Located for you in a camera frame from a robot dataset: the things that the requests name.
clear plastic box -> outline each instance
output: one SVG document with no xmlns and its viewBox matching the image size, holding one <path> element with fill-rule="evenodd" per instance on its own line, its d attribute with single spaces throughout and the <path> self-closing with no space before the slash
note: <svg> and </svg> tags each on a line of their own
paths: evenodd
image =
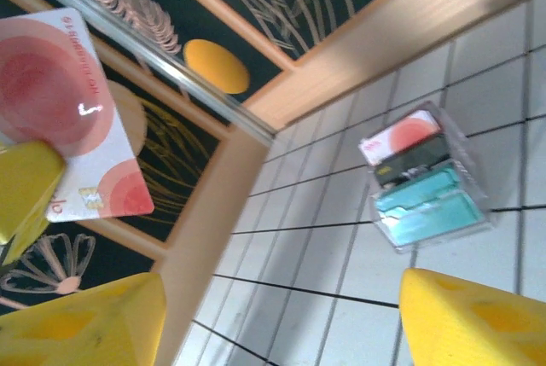
<svg viewBox="0 0 546 366">
<path fill-rule="evenodd" d="M 391 188 L 382 188 L 375 168 L 369 169 L 371 217 L 400 253 L 492 227 L 479 158 L 447 113 L 426 102 L 391 125 L 419 110 L 428 111 L 440 126 L 447 159 L 411 169 L 407 181 Z"/>
</svg>

card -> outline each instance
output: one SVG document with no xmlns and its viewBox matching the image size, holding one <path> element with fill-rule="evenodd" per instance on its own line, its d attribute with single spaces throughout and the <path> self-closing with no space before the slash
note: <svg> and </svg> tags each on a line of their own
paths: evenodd
<svg viewBox="0 0 546 366">
<path fill-rule="evenodd" d="M 383 160 L 374 169 L 375 178 L 384 188 L 389 185 L 399 185 L 423 172 L 430 171 L 449 157 L 450 148 L 445 134 L 438 133 Z"/>
<path fill-rule="evenodd" d="M 371 166 L 404 151 L 406 148 L 439 133 L 441 128 L 427 110 L 417 110 L 358 146 Z"/>
<path fill-rule="evenodd" d="M 142 215 L 154 204 L 87 27 L 75 9 L 0 20 L 0 142 L 43 140 L 67 162 L 51 222 Z"/>
</svg>

yellow sponge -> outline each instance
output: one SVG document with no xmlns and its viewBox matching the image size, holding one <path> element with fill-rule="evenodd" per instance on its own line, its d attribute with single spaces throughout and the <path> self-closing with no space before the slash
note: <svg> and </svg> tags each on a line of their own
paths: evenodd
<svg viewBox="0 0 546 366">
<path fill-rule="evenodd" d="M 129 276 L 0 317 L 0 366 L 153 366 L 160 275 Z"/>
<path fill-rule="evenodd" d="M 415 366 L 546 364 L 544 302 L 410 269 L 400 311 Z"/>
<path fill-rule="evenodd" d="M 4 264 L 16 260 L 47 227 L 45 208 L 64 171 L 62 157 L 44 142 L 0 145 L 0 245 L 13 239 Z"/>
</svg>

